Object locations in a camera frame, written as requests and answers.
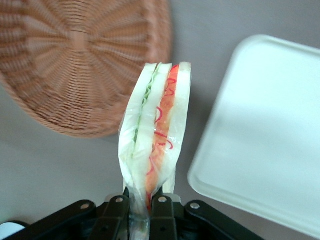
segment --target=white object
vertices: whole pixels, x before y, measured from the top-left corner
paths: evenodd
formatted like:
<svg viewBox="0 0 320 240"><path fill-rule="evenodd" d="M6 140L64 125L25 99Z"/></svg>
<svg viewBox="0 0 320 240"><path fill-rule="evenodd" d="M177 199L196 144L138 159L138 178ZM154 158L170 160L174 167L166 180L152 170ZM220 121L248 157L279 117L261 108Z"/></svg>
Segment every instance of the white object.
<svg viewBox="0 0 320 240"><path fill-rule="evenodd" d="M0 225L0 240L6 239L23 229L25 229L25 227L20 224L14 222L5 222Z"/></svg>
<svg viewBox="0 0 320 240"><path fill-rule="evenodd" d="M320 238L320 50L265 35L242 42L188 179L204 196Z"/></svg>

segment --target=metal screw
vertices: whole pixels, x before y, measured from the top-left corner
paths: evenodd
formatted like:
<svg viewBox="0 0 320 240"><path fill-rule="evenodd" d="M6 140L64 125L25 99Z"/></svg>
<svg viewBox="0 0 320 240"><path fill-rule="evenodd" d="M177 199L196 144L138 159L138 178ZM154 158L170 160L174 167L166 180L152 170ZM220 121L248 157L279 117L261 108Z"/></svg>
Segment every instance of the metal screw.
<svg viewBox="0 0 320 240"><path fill-rule="evenodd" d="M190 207L191 207L192 209L199 209L199 208L200 208L200 205L199 205L198 203L196 203L196 202L193 202L193 203L190 204Z"/></svg>
<svg viewBox="0 0 320 240"><path fill-rule="evenodd" d="M118 197L115 202L116 203L122 203L124 201L124 199L122 197Z"/></svg>
<svg viewBox="0 0 320 240"><path fill-rule="evenodd" d="M164 197L164 196L161 196L161 197L159 197L158 201L159 201L160 203L165 203L165 202L167 201L167 198Z"/></svg>
<svg viewBox="0 0 320 240"><path fill-rule="evenodd" d="M85 204L83 204L81 207L80 207L80 209L87 209L87 208L89 208L90 207L90 203L85 203Z"/></svg>

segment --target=plastic lid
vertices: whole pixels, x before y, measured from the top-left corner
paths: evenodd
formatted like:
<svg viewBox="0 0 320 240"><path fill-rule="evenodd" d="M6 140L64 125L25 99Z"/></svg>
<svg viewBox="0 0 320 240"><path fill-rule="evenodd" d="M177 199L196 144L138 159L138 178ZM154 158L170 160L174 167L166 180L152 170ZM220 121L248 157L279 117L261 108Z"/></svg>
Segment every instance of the plastic lid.
<svg viewBox="0 0 320 240"><path fill-rule="evenodd" d="M320 238L320 50L236 49L190 169L198 193Z"/></svg>

